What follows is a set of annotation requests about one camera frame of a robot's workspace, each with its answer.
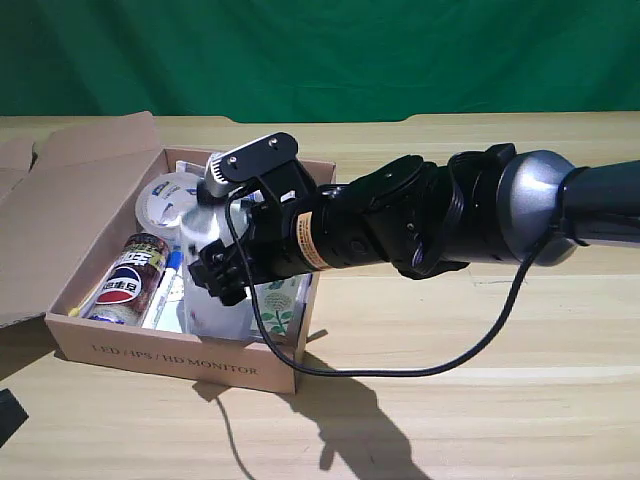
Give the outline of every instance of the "white plastic container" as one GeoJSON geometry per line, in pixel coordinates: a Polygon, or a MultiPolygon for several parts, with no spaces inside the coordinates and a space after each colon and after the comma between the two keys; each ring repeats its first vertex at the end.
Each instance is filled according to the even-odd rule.
{"type": "MultiPolygon", "coordinates": [[[[239,236],[247,229],[247,216],[240,208],[240,201],[231,205],[231,217],[239,236]]],[[[184,255],[182,276],[184,279],[184,311],[187,333],[194,335],[246,340],[251,336],[253,310],[251,301],[242,300],[226,307],[204,288],[198,287],[188,267],[197,260],[197,252],[209,243],[221,239],[225,246],[233,243],[227,228],[224,205],[197,206],[182,216],[180,223],[181,248],[184,255]]]]}
{"type": "Polygon", "coordinates": [[[180,243],[180,219],[197,205],[199,180],[193,173],[174,172],[149,183],[136,201],[136,217],[142,228],[176,247],[180,243]]]}

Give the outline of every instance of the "robotic arm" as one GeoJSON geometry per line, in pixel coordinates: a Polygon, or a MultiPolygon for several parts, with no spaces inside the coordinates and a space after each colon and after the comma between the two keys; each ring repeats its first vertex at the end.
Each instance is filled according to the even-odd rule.
{"type": "MultiPolygon", "coordinates": [[[[446,166],[407,155],[347,185],[317,186],[297,152],[290,135],[266,136],[211,159],[198,187],[203,208],[235,202],[248,220],[238,237],[254,284],[381,262],[412,279],[470,262],[520,264],[545,235],[543,266],[577,246],[640,242],[640,161],[575,168],[551,151],[501,144],[446,166]],[[247,200],[256,192],[262,201],[247,200]]],[[[190,273],[234,305],[250,283],[242,253],[217,240],[190,273]]]]}

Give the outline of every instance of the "green backdrop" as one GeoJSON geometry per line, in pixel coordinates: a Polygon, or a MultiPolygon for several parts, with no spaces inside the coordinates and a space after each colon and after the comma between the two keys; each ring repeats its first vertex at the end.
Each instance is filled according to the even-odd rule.
{"type": "Polygon", "coordinates": [[[0,0],[0,114],[640,109],[637,0],[0,0]]]}

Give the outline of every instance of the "open cardboard box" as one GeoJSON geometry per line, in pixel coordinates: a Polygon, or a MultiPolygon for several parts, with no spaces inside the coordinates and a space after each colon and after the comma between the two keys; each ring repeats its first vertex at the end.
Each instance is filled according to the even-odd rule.
{"type": "MultiPolygon", "coordinates": [[[[44,314],[71,361],[295,393],[295,372],[263,343],[67,316],[139,231],[134,205],[142,188],[173,171],[177,160],[203,165],[210,152],[163,148],[146,112],[55,132],[28,172],[31,147],[25,140],[0,146],[0,168],[11,172],[2,170],[6,185],[0,184],[0,326],[44,314]]],[[[334,178],[334,164],[303,164],[318,184],[334,178]]],[[[317,287],[313,277],[297,343],[281,347],[298,361],[317,287]]]]}

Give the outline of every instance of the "wooden table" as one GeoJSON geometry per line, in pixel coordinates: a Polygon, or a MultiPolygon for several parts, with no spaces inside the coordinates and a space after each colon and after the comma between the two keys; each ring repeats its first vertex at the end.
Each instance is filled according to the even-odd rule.
{"type": "MultiPolygon", "coordinates": [[[[90,118],[3,118],[0,141],[90,118]]],[[[640,156],[640,113],[418,116],[402,123],[239,125],[158,118],[167,145],[223,149],[275,130],[348,181],[406,154],[439,163],[511,141],[576,165],[640,156]]],[[[426,366],[497,315],[513,267],[414,282],[375,266],[323,274],[308,361],[426,366]]],[[[533,269],[512,318],[467,366],[426,379],[307,377],[295,397],[74,364],[38,321],[0,331],[0,387],[30,419],[6,479],[640,478],[640,256],[589,247],[533,269]]]]}

